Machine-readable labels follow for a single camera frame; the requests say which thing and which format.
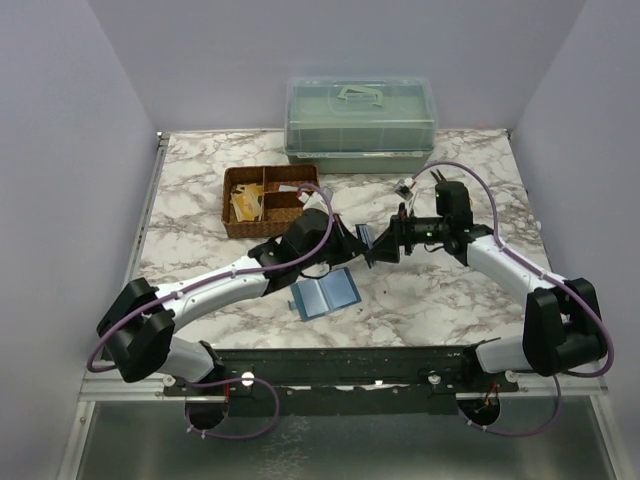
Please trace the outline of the black leather card holder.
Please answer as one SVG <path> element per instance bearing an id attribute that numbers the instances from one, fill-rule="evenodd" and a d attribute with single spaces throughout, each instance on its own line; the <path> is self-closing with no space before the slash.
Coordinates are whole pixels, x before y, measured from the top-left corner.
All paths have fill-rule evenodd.
<path id="1" fill-rule="evenodd" d="M 356 224 L 356 235 L 360 242 L 366 245 L 370 249 L 374 243 L 374 237 L 371 234 L 371 230 L 368 224 Z"/>

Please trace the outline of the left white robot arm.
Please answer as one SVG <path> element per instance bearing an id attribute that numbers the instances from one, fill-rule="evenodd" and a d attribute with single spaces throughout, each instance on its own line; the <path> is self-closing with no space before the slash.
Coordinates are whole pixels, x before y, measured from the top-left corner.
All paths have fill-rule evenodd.
<path id="1" fill-rule="evenodd" d="M 163 373 L 187 380 L 201 395 L 212 394 L 222 380 L 214 351 L 204 341 L 182 340 L 179 330 L 231 304 L 282 290 L 314 265 L 340 265 L 366 249 L 338 215 L 310 208 L 282 235 L 226 267 L 159 286 L 144 278 L 130 281 L 96 328 L 97 349 L 108 353 L 127 383 Z"/>

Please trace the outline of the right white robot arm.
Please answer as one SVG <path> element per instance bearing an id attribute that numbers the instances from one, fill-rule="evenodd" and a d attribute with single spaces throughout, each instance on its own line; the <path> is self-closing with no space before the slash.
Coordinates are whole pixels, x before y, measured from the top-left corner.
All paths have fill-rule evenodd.
<path id="1" fill-rule="evenodd" d="M 438 245 L 462 265 L 482 273 L 512 295 L 524 309 L 520 336 L 468 348 L 460 379 L 480 392 L 497 373 L 530 371 L 544 377 L 603 358 L 608 347 L 593 314 L 599 310 L 593 285 L 527 268 L 524 257 L 507 254 L 493 230 L 473 220 L 469 193 L 459 181 L 435 187 L 436 214 L 418 217 L 404 204 L 366 254 L 373 262 L 397 263 L 417 245 Z"/>

